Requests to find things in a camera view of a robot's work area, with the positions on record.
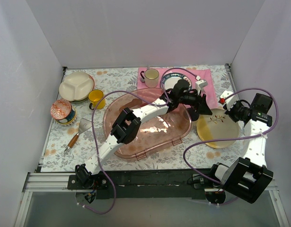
blue plate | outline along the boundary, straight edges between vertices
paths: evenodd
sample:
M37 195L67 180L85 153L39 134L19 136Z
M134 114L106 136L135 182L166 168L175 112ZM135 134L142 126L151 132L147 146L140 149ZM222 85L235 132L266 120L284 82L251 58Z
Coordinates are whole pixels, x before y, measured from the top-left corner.
M176 73L176 72L171 72L166 75L164 75L161 78L160 82L160 87L163 88L165 87L165 90L174 88L174 85L178 82L180 79L185 79L189 83L189 89L192 89L192 82L191 80L184 74L182 73Z

pink cloth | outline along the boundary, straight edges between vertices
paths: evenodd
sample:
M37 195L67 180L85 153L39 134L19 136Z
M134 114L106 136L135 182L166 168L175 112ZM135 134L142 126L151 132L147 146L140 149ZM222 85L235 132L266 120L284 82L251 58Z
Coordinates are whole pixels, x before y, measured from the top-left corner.
M147 68L139 68L138 70L138 78L137 78L137 88L138 89L142 89L142 88L147 88L147 86L145 85L145 83L142 83L140 81L140 72L141 71L146 71ZM167 69L162 69L162 68L155 68L156 70L158 70L159 72L159 82L157 87L160 87L160 81L161 81L161 76L162 74L167 70ZM216 98L216 93L215 93L215 89L213 87L213 82L212 82L212 75L211 75L211 70L189 70L191 71L193 74L198 75L201 77L201 79L205 79L208 83L208 85L204 88L204 94L206 94L206 102L207 105L209 106L210 109L213 108L217 108L218 107L218 101ZM171 70L168 73L171 72L177 72L177 73L182 73L183 75L186 75L187 77L190 78L193 88L195 88L195 82L197 81L196 78L191 75L190 73L184 71L184 70Z

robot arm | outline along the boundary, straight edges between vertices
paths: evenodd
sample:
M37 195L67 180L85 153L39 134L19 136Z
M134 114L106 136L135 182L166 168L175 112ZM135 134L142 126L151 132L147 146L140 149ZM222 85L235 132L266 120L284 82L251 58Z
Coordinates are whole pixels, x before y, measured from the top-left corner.
M134 110L123 109L114 122L110 135L99 148L100 163L104 164L122 145L132 142L141 124L154 117L173 111L179 104L190 105L191 107L188 111L194 118L197 118L199 114L212 115L206 103L206 95L201 95L201 92L198 93L195 89L189 91L188 88L189 83L181 79L175 84L174 88L166 91L169 97L167 105L168 99L165 94L162 94L152 105L146 105ZM90 180L91 175L96 175L99 172L100 166L97 154L93 155L84 164L77 165L75 169L77 180L84 188L89 188L93 184L93 181Z
M155 105L163 105L165 103L166 102L160 98L153 102ZM166 114L167 112L167 105L160 107L146 105L134 110L125 108L113 124L111 134L99 148L100 162L102 164L105 163L122 145L130 143L136 137L141 124L154 117ZM100 172L97 154L94 154L85 162L85 168L92 175Z
M212 175L220 180L222 189L253 203L273 179L273 172L266 168L265 162L267 136L262 134L272 125L272 118L267 115L272 99L257 93L250 107L245 107L235 96L225 100L231 94L225 91L220 96L225 113L235 122L244 122L246 136L262 136L245 140L242 157L230 167L221 163L213 165ZM251 173L253 179L244 177L246 172Z
M206 103L206 95L201 95L197 90L188 91L189 83L179 80L173 89L167 90L169 102L163 94L153 104L130 110L122 110L112 131L104 144L99 148L100 162L104 164L110 156L122 145L128 144L136 137L142 123L159 115L166 114L176 109L179 103L190 105L188 109L191 118L196 120L199 114L212 115ZM272 105L272 99L262 94L256 94L250 107L242 105L242 100L237 100L235 96L227 98L232 92L225 91L221 95L220 102L225 104L225 114L234 122L243 121L245 123L245 135L251 136L266 131L272 124L271 116L267 115ZM265 144L267 137L246 140L244 143L243 155L230 167L217 163L211 168L210 176L220 180L222 189L253 203L261 195L273 178L273 172L266 168ZM93 185L91 176L100 171L97 154L93 155L85 164L76 166L76 179L84 188ZM252 173L253 179L244 177L245 173Z

tray lid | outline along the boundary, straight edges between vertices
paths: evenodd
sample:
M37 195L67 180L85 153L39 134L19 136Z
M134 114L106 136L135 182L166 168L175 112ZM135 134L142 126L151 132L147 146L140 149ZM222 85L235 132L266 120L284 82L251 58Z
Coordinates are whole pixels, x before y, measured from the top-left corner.
M161 88L144 88L132 93L148 100L155 101L162 95ZM147 105L147 103L131 94L125 94L114 100L107 108L103 117L104 134L107 135L120 112L128 107L131 110ZM139 128L136 138L129 144L123 145L115 154L122 158L137 158L148 156L148 152L157 152L165 147L181 143L181 138L186 136L192 127L190 116L180 104L176 110L165 115L155 117Z

plate with floral design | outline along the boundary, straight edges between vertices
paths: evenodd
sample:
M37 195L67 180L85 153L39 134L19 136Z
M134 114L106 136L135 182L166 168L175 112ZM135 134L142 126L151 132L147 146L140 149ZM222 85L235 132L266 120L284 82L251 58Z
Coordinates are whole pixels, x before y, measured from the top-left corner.
M239 125L233 122L223 109L211 109L212 115L200 115L197 121L197 133L202 141L239 137ZM218 141L206 143L212 148L226 148L232 145L232 141Z

